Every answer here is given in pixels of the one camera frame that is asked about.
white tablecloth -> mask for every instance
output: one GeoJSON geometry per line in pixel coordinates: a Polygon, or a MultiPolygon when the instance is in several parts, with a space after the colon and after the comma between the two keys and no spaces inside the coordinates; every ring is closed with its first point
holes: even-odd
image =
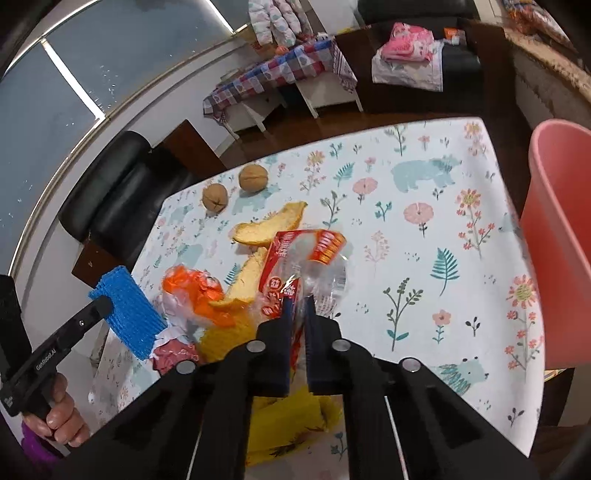
{"type": "MultiPolygon", "coordinates": [[[[301,228],[330,227],[353,246],[335,310],[343,337],[389,361],[421,359],[528,454],[543,391],[543,324],[482,120],[376,128],[257,163],[269,183],[254,196],[241,193],[236,169],[164,202],[133,271],[147,297],[156,299],[166,269],[181,262],[229,283],[249,253],[232,243],[233,225],[305,200],[301,228]],[[211,217],[200,198],[213,181],[230,199],[211,217]]],[[[111,332],[90,394],[101,421],[156,378],[111,332]]],[[[248,469],[247,478],[347,478],[343,431],[248,469]]]]}

pink bin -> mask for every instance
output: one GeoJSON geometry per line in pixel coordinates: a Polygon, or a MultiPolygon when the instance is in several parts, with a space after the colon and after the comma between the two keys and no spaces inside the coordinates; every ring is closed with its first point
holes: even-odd
{"type": "Polygon", "coordinates": [[[564,120],[536,127],[521,217],[544,316],[546,368],[591,362],[591,131],[564,120]]]}

wooden cabinet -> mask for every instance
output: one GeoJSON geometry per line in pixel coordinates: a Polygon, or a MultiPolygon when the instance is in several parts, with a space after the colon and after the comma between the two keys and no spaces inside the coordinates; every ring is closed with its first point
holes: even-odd
{"type": "Polygon", "coordinates": [[[189,120],[175,128],[161,145],[170,150],[200,181],[227,170],[189,120]]]}

hanging clothes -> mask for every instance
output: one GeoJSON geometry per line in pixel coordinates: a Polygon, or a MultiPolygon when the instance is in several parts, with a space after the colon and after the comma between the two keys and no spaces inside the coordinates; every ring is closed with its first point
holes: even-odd
{"type": "Polygon", "coordinates": [[[261,45],[272,43],[273,36],[278,45],[292,47],[296,44],[296,35],[272,0],[250,0],[248,14],[261,45]]]}
{"type": "Polygon", "coordinates": [[[310,37],[314,36],[308,15],[304,12],[300,0],[287,0],[287,2],[291,5],[291,9],[297,15],[298,20],[300,20],[301,32],[310,37]]]}
{"type": "Polygon", "coordinates": [[[273,4],[279,9],[283,18],[291,28],[291,31],[294,34],[301,33],[301,26],[300,21],[298,20],[296,14],[291,9],[290,4],[287,3],[287,0],[273,0],[273,4]]]}

black sofa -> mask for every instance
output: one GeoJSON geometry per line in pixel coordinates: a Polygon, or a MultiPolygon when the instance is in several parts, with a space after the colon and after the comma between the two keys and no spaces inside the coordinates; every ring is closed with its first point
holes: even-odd
{"type": "Polygon", "coordinates": [[[96,157],[58,217],[80,242],[98,247],[133,269],[164,200],[200,178],[168,149],[152,149],[133,131],[119,133],[96,157]]]}
{"type": "Polygon", "coordinates": [[[484,110],[483,71],[470,35],[470,20],[478,11],[472,0],[359,0],[358,17],[366,27],[341,34],[336,41],[358,80],[363,109],[381,112],[450,112],[478,114],[484,110]],[[395,22],[419,25],[444,38],[445,27],[466,31],[467,46],[444,45],[441,52],[443,91],[373,83],[371,58],[388,41],[395,22]]]}

